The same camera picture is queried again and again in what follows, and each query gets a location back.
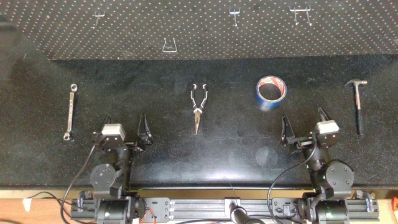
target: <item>speckled black countertop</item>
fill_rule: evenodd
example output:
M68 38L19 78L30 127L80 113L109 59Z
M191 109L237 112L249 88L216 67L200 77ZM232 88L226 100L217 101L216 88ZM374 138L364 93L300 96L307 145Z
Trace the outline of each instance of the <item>speckled black countertop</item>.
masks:
M398 61L390 55L197 61L49 61L30 49L25 60L8 57L0 82L0 188L64 189L90 150L91 133L106 113L136 137L141 112L147 114L154 145L136 157L132 187L266 188L286 168L300 162L293 147L279 145L282 114L296 136L318 122L321 106L340 126L331 157L355 170L355 187L398 188ZM259 110L256 82L265 75L287 85L284 102ZM358 138L352 78L361 86L366 137ZM74 141L67 127L70 85L79 87ZM194 135L192 83L208 85L209 99ZM91 159L76 187L89 185ZM278 187L308 188L304 167Z

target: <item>perforated board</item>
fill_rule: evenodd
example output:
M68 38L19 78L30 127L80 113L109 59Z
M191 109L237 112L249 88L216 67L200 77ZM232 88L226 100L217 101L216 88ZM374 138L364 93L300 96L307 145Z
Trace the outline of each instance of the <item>perforated board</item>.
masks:
M213 59L398 53L397 1L2 0L49 59ZM294 12L289 8L311 10ZM239 10L238 26L230 10ZM98 19L96 13L104 13ZM163 53L164 38L166 50Z

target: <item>claw hammer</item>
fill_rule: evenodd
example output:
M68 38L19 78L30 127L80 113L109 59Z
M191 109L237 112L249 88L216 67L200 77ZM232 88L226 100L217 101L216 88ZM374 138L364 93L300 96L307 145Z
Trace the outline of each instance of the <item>claw hammer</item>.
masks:
M355 78L353 80L350 80L346 85L348 85L350 83L352 83L355 88L356 122L358 125L358 134L360 137L363 137L364 136L364 120L363 120L363 116L362 116L362 112L361 112L361 101L359 100L358 86L366 85L366 84L368 84L368 81Z

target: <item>blue tape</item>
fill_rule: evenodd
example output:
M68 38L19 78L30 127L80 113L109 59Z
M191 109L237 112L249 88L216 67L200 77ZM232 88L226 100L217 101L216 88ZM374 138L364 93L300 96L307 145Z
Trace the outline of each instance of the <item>blue tape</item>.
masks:
M273 84L276 87L278 87L278 89L280 90L280 98L276 99L276 100L265 99L260 94L260 91L259 91L260 86L265 85L265 84ZM266 77L262 77L259 80L259 82L257 82L256 99L260 103L261 106L275 107L275 106L278 106L280 104L280 102L282 102L282 100L285 98L286 92L287 92L286 84L283 80L281 80L280 78L275 77L275 76L266 76Z

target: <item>silver wrench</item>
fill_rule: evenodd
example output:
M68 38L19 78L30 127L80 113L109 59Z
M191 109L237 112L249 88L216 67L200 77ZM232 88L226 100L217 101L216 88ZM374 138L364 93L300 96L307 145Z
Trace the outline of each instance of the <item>silver wrench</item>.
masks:
M73 101L75 99L75 93L77 92L77 85L70 85L70 99L69 99L69 115L68 115L68 129L63 135L63 140L69 141L71 139L70 133L72 131L72 119L73 119Z

